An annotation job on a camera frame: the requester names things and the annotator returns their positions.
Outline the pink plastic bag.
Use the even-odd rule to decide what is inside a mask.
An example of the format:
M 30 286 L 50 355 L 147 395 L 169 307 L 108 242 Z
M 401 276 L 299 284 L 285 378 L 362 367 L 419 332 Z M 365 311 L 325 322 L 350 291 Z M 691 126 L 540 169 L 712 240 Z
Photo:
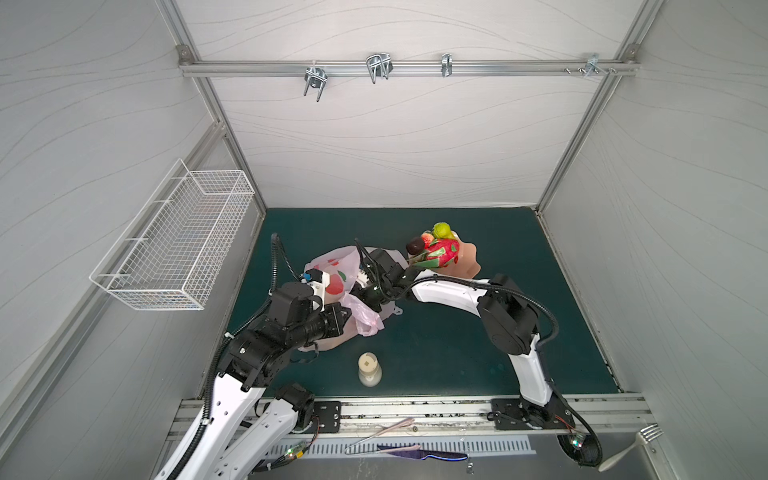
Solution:
M 355 336 L 374 336 L 385 328 L 386 319 L 402 313 L 394 302 L 385 304 L 377 312 L 352 295 L 354 285 L 364 275 L 360 268 L 360 255 L 354 245 L 340 247 L 316 257 L 304 266 L 305 272 L 311 269 L 317 269 L 323 276 L 328 276 L 328 281 L 322 282 L 324 301 L 340 303 L 351 311 L 351 317 L 346 321 L 340 336 L 316 341 L 320 352 L 332 350 Z

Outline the dark purple fruit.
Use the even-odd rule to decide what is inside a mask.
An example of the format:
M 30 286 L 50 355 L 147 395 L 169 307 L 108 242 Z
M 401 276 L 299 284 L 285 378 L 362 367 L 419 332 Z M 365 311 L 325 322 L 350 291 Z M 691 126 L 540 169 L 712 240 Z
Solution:
M 425 250 L 424 239 L 421 236 L 417 236 L 409 241 L 406 245 L 406 251 L 410 256 L 418 256 Z

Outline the peach with leaf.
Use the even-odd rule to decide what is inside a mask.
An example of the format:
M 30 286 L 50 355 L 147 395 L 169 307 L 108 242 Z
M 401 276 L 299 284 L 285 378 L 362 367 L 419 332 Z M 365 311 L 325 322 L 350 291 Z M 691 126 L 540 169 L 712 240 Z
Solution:
M 421 238 L 424 243 L 424 247 L 430 246 L 431 243 L 434 241 L 434 236 L 430 232 L 424 232 L 421 235 Z

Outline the red dragon fruit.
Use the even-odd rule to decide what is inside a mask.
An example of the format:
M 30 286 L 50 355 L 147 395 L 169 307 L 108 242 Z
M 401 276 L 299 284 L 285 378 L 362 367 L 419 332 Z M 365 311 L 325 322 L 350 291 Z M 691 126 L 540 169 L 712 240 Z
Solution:
M 408 262 L 425 269 L 439 269 L 457 264 L 460 243 L 452 239 L 436 239 L 418 256 L 410 256 Z

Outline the green fruit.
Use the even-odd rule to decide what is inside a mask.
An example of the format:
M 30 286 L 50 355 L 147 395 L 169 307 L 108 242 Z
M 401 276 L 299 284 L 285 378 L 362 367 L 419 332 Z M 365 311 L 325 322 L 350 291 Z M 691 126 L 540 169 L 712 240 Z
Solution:
M 432 234 L 436 239 L 456 239 L 453 230 L 446 222 L 435 223 L 432 228 Z

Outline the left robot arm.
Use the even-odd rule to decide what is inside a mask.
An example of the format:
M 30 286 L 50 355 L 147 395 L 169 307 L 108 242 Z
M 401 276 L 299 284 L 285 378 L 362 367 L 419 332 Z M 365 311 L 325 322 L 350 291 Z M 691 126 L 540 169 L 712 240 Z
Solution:
M 292 353 L 340 336 L 351 317 L 349 308 L 327 299 L 333 280 L 327 272 L 311 268 L 280 284 L 278 263 L 286 258 L 279 236 L 273 235 L 267 298 L 245 324 L 226 333 L 205 380 L 203 405 L 157 478 L 245 479 L 271 470 L 265 459 L 270 449 L 310 424 L 314 396 L 292 384 L 278 390 L 242 435 L 236 433 Z

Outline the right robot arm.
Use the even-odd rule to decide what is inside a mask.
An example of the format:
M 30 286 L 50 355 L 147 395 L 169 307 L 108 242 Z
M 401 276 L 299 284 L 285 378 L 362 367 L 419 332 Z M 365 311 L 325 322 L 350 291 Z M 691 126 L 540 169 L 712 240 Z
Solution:
M 563 429 L 557 436 L 565 455 L 577 465 L 597 468 L 603 449 L 595 430 L 554 385 L 539 348 L 559 334 L 554 314 L 522 293 L 506 275 L 489 280 L 462 279 L 417 266 L 404 267 L 386 250 L 367 251 L 354 242 L 365 275 L 353 295 L 370 308 L 402 299 L 439 304 L 480 318 L 491 343 L 508 356 L 519 384 L 519 399 L 488 414 L 498 427 Z

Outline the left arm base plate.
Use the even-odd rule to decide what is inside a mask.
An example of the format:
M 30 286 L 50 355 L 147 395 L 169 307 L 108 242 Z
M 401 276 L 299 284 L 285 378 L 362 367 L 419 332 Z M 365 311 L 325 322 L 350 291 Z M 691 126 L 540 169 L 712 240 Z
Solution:
M 336 434 L 340 431 L 341 407 L 339 401 L 315 401 L 299 416 L 296 431 L 299 433 Z

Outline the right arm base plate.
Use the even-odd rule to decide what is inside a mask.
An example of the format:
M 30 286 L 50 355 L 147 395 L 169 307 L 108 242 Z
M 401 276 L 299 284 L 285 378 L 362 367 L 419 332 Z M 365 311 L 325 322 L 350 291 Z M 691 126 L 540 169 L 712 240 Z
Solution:
M 486 415 L 496 430 L 573 430 L 575 420 L 570 408 L 553 395 L 545 406 L 523 398 L 495 398 Z

